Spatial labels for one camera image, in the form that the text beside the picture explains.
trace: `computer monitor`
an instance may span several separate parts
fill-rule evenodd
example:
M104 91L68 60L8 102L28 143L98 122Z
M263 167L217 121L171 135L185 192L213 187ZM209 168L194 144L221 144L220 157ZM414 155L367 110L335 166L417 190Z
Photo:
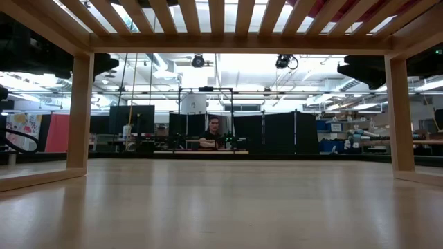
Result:
M129 122L130 106L111 107L109 110L109 132L121 133ZM153 105L132 106L131 132L154 133Z

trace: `man's arm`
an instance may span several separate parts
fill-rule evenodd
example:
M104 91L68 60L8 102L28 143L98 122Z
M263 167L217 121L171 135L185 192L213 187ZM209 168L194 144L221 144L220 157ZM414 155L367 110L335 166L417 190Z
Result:
M200 138L200 146L204 148L215 148L215 141L208 142L206 138Z

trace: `window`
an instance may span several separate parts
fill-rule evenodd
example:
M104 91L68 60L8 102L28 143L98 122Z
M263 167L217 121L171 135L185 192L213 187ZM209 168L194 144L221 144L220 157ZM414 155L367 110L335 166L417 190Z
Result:
M234 111L260 111L260 104L234 104ZM230 111L230 104L224 105L225 111Z

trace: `colorful poster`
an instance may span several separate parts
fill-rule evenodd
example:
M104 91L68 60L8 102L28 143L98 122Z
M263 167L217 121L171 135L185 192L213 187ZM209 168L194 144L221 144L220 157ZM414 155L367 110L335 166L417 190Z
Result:
M42 115L32 115L27 113L8 115L6 118L6 129L26 133L38 139L41 123ZM22 149L29 150L37 146L31 139L23 136L6 133L6 138Z

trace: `wooden table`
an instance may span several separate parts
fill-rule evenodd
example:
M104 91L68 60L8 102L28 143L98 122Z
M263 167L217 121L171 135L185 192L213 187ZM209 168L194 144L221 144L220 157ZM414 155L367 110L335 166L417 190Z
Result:
M178 149L175 151L167 150L167 151L154 151L155 154L242 154L247 155L249 151L240 150L233 151L232 149L199 149L199 150L190 150L190 149Z
M443 140L413 140L414 145L443 145ZM390 146L390 140L362 141L360 146Z

